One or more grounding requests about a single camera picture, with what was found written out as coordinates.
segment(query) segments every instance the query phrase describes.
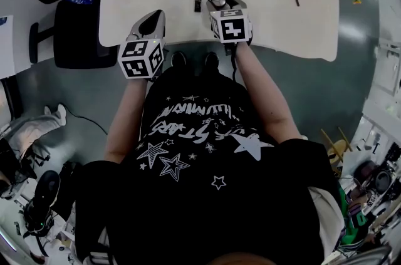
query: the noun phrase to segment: graphic t-shirt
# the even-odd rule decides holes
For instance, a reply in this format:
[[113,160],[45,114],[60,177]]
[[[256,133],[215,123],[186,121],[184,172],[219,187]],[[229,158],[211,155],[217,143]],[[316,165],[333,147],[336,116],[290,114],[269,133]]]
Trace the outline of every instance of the graphic t-shirt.
[[147,96],[142,135],[121,164],[110,216],[123,220],[108,230],[117,263],[207,264],[248,252],[287,264],[305,251],[308,264],[323,261],[308,188],[338,196],[325,149],[278,145],[244,87],[166,75]]

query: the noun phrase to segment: gray floor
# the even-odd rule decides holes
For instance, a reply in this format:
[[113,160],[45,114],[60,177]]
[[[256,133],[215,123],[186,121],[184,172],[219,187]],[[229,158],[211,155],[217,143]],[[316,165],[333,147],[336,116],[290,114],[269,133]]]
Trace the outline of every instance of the gray floor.
[[[334,62],[306,60],[270,49],[254,47],[258,58],[284,93],[295,122],[310,140],[323,142],[320,128],[332,139],[339,139],[336,126],[352,138],[361,117],[363,102],[372,84],[374,48],[378,43],[378,1],[340,0],[338,54]],[[171,54],[184,51],[191,63],[207,51],[219,55],[220,72],[232,75],[229,57],[218,43],[193,43],[168,46]],[[60,102],[76,115],[96,120],[108,130],[124,91],[126,80],[118,66],[102,70],[64,70],[53,60],[34,65],[17,75],[26,116],[40,115],[45,105]],[[242,82],[237,74],[237,81]],[[46,169],[58,170],[64,161],[81,163],[103,158],[106,137],[86,120],[68,115],[68,123],[43,137],[42,143],[52,159]]]

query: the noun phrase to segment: star print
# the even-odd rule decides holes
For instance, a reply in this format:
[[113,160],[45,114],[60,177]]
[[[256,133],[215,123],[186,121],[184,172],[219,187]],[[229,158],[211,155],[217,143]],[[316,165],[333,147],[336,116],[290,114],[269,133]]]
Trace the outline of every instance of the star print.
[[221,176],[221,177],[214,176],[212,186],[216,186],[217,190],[220,190],[221,187],[226,186],[226,185],[227,184],[224,182],[224,176]]
[[148,143],[148,150],[146,152],[142,153],[141,156],[139,156],[137,158],[137,160],[144,158],[144,157],[148,157],[149,168],[152,169],[153,163],[155,162],[157,155],[160,155],[162,153],[168,153],[168,151],[166,151],[162,148],[163,144],[164,144],[164,142],[161,142],[161,143],[158,143],[156,146],[153,146],[151,143]]
[[142,147],[143,147],[143,142],[138,145],[136,150],[140,150]]
[[214,119],[208,118],[208,119],[204,120],[204,121],[202,122],[202,124],[205,125],[206,123],[210,123],[212,120],[214,120]]
[[209,153],[212,153],[212,151],[215,150],[211,143],[207,143],[205,148],[209,151]]
[[261,159],[262,147],[273,147],[270,143],[261,142],[259,140],[259,135],[256,133],[249,135],[247,138],[236,134],[231,134],[230,136],[233,136],[239,143],[239,146],[235,149],[234,153],[247,151],[257,161],[260,161]]
[[184,101],[186,100],[192,100],[195,101],[195,98],[199,98],[198,96],[189,96],[189,97],[183,97]]
[[180,178],[180,170],[189,167],[188,164],[180,161],[180,153],[173,159],[167,159],[163,157],[161,157],[160,159],[161,161],[163,161],[164,164],[164,168],[160,173],[160,176],[170,174],[176,182],[178,182]]

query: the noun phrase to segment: black shoe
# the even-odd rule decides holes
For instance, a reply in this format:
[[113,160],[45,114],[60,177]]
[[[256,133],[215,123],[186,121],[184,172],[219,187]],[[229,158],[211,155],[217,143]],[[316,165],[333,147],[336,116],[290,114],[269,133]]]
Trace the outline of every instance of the black shoe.
[[171,57],[171,66],[184,67],[187,65],[187,57],[181,51],[175,52]]
[[209,52],[205,59],[205,71],[219,71],[219,57],[214,52]]

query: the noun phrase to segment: forearm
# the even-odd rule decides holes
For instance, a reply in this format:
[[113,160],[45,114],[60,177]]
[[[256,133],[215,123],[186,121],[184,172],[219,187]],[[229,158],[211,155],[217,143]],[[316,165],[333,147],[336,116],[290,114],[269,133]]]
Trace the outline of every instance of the forearm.
[[265,131],[279,143],[301,138],[283,94],[246,43],[238,44],[236,59]]
[[105,160],[120,163],[137,144],[147,81],[130,80],[107,137]]

